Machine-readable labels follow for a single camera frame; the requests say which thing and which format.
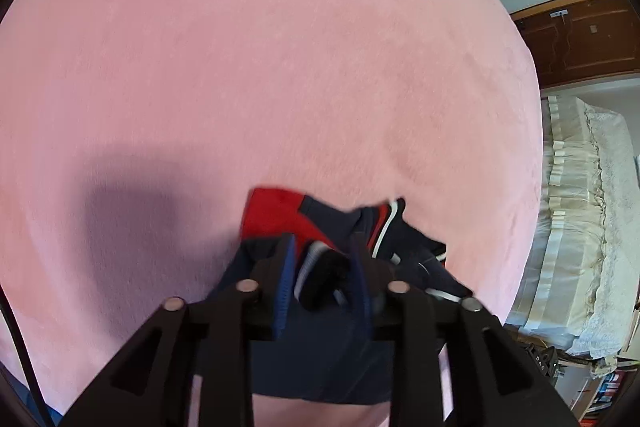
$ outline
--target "screw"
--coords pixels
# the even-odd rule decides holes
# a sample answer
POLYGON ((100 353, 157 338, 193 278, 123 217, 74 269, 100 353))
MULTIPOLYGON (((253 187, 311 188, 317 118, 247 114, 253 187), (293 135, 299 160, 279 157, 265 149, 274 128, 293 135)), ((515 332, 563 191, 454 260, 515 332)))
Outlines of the screw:
POLYGON ((236 290, 242 293, 250 293, 258 289, 258 283, 253 279, 242 279, 236 283, 236 290))
POLYGON ((179 297, 169 297, 166 301, 164 301, 164 304, 162 304, 162 306, 168 312, 177 312, 184 306, 184 301, 179 297))
POLYGON ((391 281, 386 287, 393 293, 407 293, 409 291, 409 285, 404 281, 391 281))
POLYGON ((462 307, 470 312, 479 312, 482 309, 482 304, 475 297, 467 297, 462 299, 462 307))

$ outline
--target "bed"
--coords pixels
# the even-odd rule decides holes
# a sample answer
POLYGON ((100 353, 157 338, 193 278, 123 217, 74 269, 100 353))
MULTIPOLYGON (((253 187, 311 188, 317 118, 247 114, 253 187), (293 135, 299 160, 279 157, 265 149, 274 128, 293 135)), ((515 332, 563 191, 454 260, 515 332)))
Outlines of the bed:
POLYGON ((632 328, 640 280, 629 132, 621 115, 574 96, 549 96, 542 109, 540 215, 507 322, 572 355, 613 356, 632 328))
MULTIPOLYGON (((16 0, 0 64, 0 277, 61 412, 166 296, 213 288, 257 184, 343 208, 404 195, 509 312, 542 126, 499 0, 16 0)), ((20 377, 4 326, 0 360, 20 377)), ((387 411, 254 406, 259 425, 387 411)))

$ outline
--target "pink fleece bedsheet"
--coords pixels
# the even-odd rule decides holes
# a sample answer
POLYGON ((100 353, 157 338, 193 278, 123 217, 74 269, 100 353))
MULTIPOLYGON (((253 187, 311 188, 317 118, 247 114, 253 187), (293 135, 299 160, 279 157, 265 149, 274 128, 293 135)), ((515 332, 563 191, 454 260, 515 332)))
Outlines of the pink fleece bedsheet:
MULTIPOLYGON (((16 0, 0 64, 0 277, 62 412, 165 297, 213 288, 257 184, 345 208, 404 195, 452 273, 510 309, 542 131, 498 0, 16 0)), ((21 375, 4 326, 0 359, 21 375)))

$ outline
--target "clothing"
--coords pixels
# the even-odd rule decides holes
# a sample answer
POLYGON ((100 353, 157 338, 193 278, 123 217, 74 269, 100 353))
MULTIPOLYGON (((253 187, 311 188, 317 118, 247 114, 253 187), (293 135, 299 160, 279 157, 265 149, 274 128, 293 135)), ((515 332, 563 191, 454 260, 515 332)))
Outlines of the clothing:
MULTIPOLYGON (((316 248, 322 256, 329 256, 317 276, 327 277, 330 272, 327 264, 335 262, 338 272, 335 282, 340 287, 339 274, 344 270, 346 257, 342 254, 338 257, 337 252, 348 252, 349 238, 358 232, 364 234, 370 251, 378 245, 377 257, 389 262, 389 268, 396 270, 396 277, 403 273, 418 284, 428 284, 459 297, 470 295, 430 250, 433 248, 442 254, 446 246, 406 224, 402 220, 403 211, 402 199, 342 212, 290 190, 256 188, 245 207, 241 246, 209 298, 249 277, 259 259, 273 255, 283 233, 293 233, 296 237, 298 279, 310 248, 316 248), (394 253, 401 259, 398 265, 391 261, 394 253), (414 263, 417 260, 428 262, 428 266, 433 261, 442 271, 432 270, 431 278, 425 279, 424 268, 414 263)), ((311 282, 316 291, 322 287, 318 277, 307 275, 303 285, 306 287, 311 282)), ((334 289, 324 288, 329 296, 334 289)), ((282 336, 272 343, 252 342, 254 393, 360 405, 389 401, 393 344, 367 339, 348 306, 339 300, 313 299, 314 303, 318 301, 325 306, 310 313, 305 309, 308 306, 303 306, 304 299, 292 299, 282 336)))
MULTIPOLYGON (((18 397, 20 398, 22 403, 25 405, 25 407, 29 410, 29 412, 33 416, 34 420, 36 420, 38 425, 42 425, 44 427, 45 425, 44 420, 42 419, 42 416, 38 411, 38 406, 36 406, 36 402, 34 401, 33 396, 31 395, 31 391, 20 380, 15 378, 14 375, 12 375, 9 372, 9 370, 6 367, 4 367, 4 365, 2 365, 1 362, 0 362, 0 373, 1 373, 0 378, 2 377, 6 378, 6 380, 9 382, 11 387, 14 388, 15 394, 18 395, 18 397)), ((49 415, 51 416, 53 423, 55 423, 55 425, 58 425, 60 423, 60 420, 62 420, 62 415, 55 409, 52 409, 51 407, 49 407, 48 405, 47 405, 47 409, 49 410, 49 415)))

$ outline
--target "wooden cabinet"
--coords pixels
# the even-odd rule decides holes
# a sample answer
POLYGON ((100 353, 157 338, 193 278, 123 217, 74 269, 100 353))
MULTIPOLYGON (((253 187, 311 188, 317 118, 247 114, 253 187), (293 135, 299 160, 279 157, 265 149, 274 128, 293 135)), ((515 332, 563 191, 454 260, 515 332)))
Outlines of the wooden cabinet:
POLYGON ((541 88, 640 71, 640 20, 628 0, 559 1, 515 21, 541 88))

